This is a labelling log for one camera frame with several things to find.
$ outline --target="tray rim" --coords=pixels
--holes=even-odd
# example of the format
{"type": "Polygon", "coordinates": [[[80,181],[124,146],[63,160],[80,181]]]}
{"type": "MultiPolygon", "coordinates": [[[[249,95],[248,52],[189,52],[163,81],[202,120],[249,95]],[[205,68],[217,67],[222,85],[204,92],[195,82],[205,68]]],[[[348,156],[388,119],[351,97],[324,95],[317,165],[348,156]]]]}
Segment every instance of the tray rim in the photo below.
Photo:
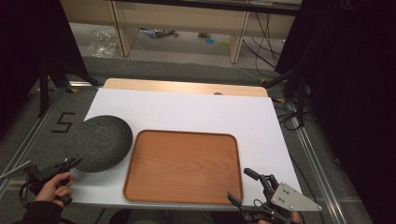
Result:
{"type": "MultiPolygon", "coordinates": [[[[123,185],[123,188],[122,188],[122,195],[125,198],[125,200],[127,200],[128,202],[138,202],[137,200],[131,200],[131,199],[129,199],[127,197],[127,195],[126,195],[126,187],[127,187],[127,180],[129,178],[129,173],[130,173],[130,170],[132,169],[132,163],[133,163],[133,160],[134,160],[134,154],[136,153],[135,148],[137,146],[137,143],[138,143],[140,135],[145,134],[145,133],[183,133],[183,134],[204,134],[204,135],[217,135],[217,136],[221,135],[221,136],[227,136],[227,137],[230,137],[231,139],[233,139],[233,142],[235,144],[235,150],[236,150],[236,165],[237,165],[237,168],[238,168],[237,169],[237,173],[238,173],[239,189],[240,189],[239,190],[240,191],[239,192],[239,194],[240,194],[240,198],[239,199],[243,200],[243,198],[244,198],[244,190],[243,190],[243,183],[242,183],[241,164],[240,164],[240,159],[239,159],[239,148],[238,148],[238,145],[237,145],[237,140],[232,134],[230,134],[230,133],[201,133],[201,132],[190,132],[190,131],[170,131],[170,130],[155,130],[155,129],[145,129],[145,130],[140,131],[136,135],[136,138],[134,140],[134,147],[132,149],[131,159],[130,159],[129,164],[128,164],[128,169],[127,169],[125,181],[124,181],[124,185],[123,185]]],[[[155,200],[145,200],[145,201],[142,201],[142,202],[145,202],[145,203],[181,203],[181,202],[158,202],[158,201],[155,201],[155,200]]],[[[196,204],[221,204],[221,205],[226,204],[226,205],[232,205],[231,202],[230,203],[196,203],[196,204]]]]}

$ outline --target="hand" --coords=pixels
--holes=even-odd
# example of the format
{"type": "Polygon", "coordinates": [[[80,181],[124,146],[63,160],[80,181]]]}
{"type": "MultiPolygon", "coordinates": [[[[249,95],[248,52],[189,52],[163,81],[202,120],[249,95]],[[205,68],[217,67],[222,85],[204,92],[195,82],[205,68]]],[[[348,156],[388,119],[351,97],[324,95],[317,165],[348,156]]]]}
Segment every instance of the hand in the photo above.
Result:
{"type": "Polygon", "coordinates": [[[73,183],[75,177],[70,173],[63,173],[56,175],[49,182],[47,182],[43,189],[38,193],[37,197],[35,197],[36,201],[46,201],[53,202],[59,204],[61,207],[64,207],[64,203],[57,200],[56,197],[62,197],[66,194],[71,194],[72,190],[70,189],[70,185],[73,183]],[[66,186],[59,186],[61,180],[69,179],[69,183],[66,186]]]}
{"type": "MultiPolygon", "coordinates": [[[[290,213],[290,219],[291,219],[291,221],[293,221],[295,223],[302,223],[303,222],[303,218],[300,216],[300,214],[298,212],[291,212],[290,213]]],[[[271,222],[260,220],[257,224],[271,224],[271,222]]]]}

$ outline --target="sleeve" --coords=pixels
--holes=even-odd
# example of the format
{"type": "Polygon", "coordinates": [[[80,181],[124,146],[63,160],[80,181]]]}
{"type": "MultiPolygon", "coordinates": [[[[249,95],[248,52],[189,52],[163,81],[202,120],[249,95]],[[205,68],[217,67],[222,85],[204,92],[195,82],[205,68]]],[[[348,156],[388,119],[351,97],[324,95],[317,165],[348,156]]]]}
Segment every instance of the sleeve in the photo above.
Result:
{"type": "Polygon", "coordinates": [[[22,224],[58,224],[61,220],[63,209],[57,203],[52,202],[34,202],[29,205],[22,224]]]}

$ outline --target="plastic bag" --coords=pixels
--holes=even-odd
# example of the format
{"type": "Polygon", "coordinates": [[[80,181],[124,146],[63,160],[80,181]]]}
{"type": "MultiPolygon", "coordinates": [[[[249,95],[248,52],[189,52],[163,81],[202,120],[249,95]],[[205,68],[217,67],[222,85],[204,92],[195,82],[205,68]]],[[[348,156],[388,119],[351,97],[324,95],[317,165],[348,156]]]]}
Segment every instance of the plastic bag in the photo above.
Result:
{"type": "Polygon", "coordinates": [[[101,31],[96,34],[95,40],[91,42],[89,51],[93,57],[112,58],[116,46],[116,40],[108,33],[101,31]]]}
{"type": "Polygon", "coordinates": [[[164,36],[169,36],[172,35],[174,37],[178,36],[178,31],[172,31],[172,30],[161,30],[161,29],[144,29],[140,28],[139,33],[142,35],[148,35],[151,38],[157,38],[157,37],[164,37],[164,36]]]}

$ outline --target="round rock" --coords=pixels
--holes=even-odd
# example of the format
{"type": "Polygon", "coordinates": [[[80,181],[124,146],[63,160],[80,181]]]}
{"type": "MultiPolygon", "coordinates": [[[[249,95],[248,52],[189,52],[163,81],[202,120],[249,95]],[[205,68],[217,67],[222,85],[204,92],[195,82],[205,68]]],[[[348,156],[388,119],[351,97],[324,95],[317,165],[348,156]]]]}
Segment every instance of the round rock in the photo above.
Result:
{"type": "Polygon", "coordinates": [[[98,116],[80,123],[69,133],[66,156],[80,156],[76,169],[96,173],[119,164],[132,147],[133,133],[123,119],[98,116]]]}

